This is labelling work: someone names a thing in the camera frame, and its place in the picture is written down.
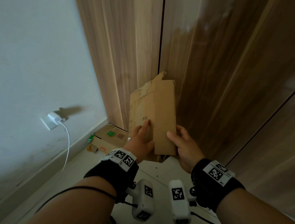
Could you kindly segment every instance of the person's right hand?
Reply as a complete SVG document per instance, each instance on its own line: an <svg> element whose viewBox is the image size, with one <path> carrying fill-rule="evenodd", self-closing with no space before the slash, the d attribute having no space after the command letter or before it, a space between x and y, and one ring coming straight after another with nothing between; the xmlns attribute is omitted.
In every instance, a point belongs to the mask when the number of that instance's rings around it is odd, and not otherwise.
<svg viewBox="0 0 295 224"><path fill-rule="evenodd" d="M186 172L191 173L195 165L205 156L184 127L177 125L176 129L180 136L167 132L167 137L178 147L180 166Z"/></svg>

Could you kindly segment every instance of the qr code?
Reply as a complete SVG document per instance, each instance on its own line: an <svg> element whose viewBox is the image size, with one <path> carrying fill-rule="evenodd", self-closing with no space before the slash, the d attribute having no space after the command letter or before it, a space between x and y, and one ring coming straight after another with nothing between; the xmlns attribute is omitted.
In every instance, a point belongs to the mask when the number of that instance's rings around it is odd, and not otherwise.
<svg viewBox="0 0 295 224"><path fill-rule="evenodd" d="M184 194L183 194L183 190L181 187L179 188L172 188L172 196L173 196L173 200L183 200L184 199Z"/></svg>
<svg viewBox="0 0 295 224"><path fill-rule="evenodd" d="M208 174L217 181L223 176L223 173L220 172L219 170L215 169L215 168L210 170L210 172Z"/></svg>
<svg viewBox="0 0 295 224"><path fill-rule="evenodd" d="M221 164L217 164L216 167L217 167L218 169L220 169L221 171L223 171L223 172L227 172L227 171L228 171L228 169L225 168L225 167L224 167L223 165L221 165Z"/></svg>
<svg viewBox="0 0 295 224"><path fill-rule="evenodd" d="M145 211L141 211L138 215L137 215L137 218L143 220L143 221L146 221L148 220L148 218L151 216L150 213L148 212L145 212Z"/></svg>
<svg viewBox="0 0 295 224"><path fill-rule="evenodd" d="M121 152L120 150L118 150L114 156L122 159L125 155L126 155L126 153Z"/></svg>
<svg viewBox="0 0 295 224"><path fill-rule="evenodd" d="M186 224L189 223L188 219L177 219L176 224Z"/></svg>
<svg viewBox="0 0 295 224"><path fill-rule="evenodd" d="M132 159L130 156L126 156L125 159L123 160L124 163L127 164L127 166L131 166L132 163L134 162L134 159Z"/></svg>
<svg viewBox="0 0 295 224"><path fill-rule="evenodd" d="M111 152L109 152L107 155L113 155L115 152L116 152L116 151L111 151Z"/></svg>
<svg viewBox="0 0 295 224"><path fill-rule="evenodd" d="M118 134L117 137L120 138L120 139L122 139L122 138L124 138L124 135L123 134Z"/></svg>
<svg viewBox="0 0 295 224"><path fill-rule="evenodd" d="M150 196L150 197L153 197L153 189L150 188L149 186L145 185L145 194Z"/></svg>

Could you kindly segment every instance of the tile floor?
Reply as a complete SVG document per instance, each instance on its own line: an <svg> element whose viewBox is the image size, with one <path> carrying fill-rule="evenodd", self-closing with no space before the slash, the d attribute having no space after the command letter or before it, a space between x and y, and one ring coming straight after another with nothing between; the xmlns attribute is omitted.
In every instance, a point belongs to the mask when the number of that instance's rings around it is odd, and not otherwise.
<svg viewBox="0 0 295 224"><path fill-rule="evenodd" d="M105 155L103 152L91 153L83 150L72 161L70 161L53 189L52 185L56 182L59 173L55 174L33 195L31 195L24 203L22 203L15 211L13 211L1 224L23 224L35 213L37 208L50 196L55 193L71 187L84 174L94 167L99 159ZM181 169L178 161L170 157L164 163L155 163L143 161L139 164L139 171L135 177L135 181L147 179L152 182L154 187L154 198L156 211L154 215L146 223L173 223L172 212L169 199L168 183L170 180L180 179L184 185L191 187L190 175ZM126 198L128 202L132 202L132 198ZM220 223L216 214L202 207L192 207L191 210L205 219ZM133 219L131 215L131 207L125 204L116 204L112 211L112 216L118 224L121 223L140 223ZM191 223L206 223L198 217L193 216Z"/></svg>

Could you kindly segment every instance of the black wristband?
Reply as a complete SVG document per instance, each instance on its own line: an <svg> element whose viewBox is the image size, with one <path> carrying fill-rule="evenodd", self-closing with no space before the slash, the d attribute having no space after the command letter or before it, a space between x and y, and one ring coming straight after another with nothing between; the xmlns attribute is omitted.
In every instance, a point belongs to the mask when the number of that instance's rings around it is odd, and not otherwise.
<svg viewBox="0 0 295 224"><path fill-rule="evenodd" d="M214 180L203 169L210 163L209 159L200 160L193 168L191 173L191 180L195 186L197 196L197 203L202 207L208 207L216 212L216 209L222 199L236 188L244 188L244 186L234 177L231 177L228 182L222 186L218 181ZM225 175L223 171L218 168L218 172Z"/></svg>
<svg viewBox="0 0 295 224"><path fill-rule="evenodd" d="M133 184L137 171L138 165L136 162L134 162L130 169L126 172L118 164L112 162L111 160L105 160L101 161L99 164L89 170L85 174L84 178L100 176L108 181L116 190L116 203L119 203L121 200L125 199L125 191Z"/></svg>

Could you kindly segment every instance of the wooden cabinet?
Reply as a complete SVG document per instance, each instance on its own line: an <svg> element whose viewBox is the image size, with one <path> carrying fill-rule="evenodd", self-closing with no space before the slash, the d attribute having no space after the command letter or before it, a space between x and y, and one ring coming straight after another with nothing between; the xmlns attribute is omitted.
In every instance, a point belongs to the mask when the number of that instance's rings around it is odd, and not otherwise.
<svg viewBox="0 0 295 224"><path fill-rule="evenodd" d="M177 123L204 154L295 216L295 1L77 5L111 123L128 130L130 94L166 70L176 81Z"/></svg>

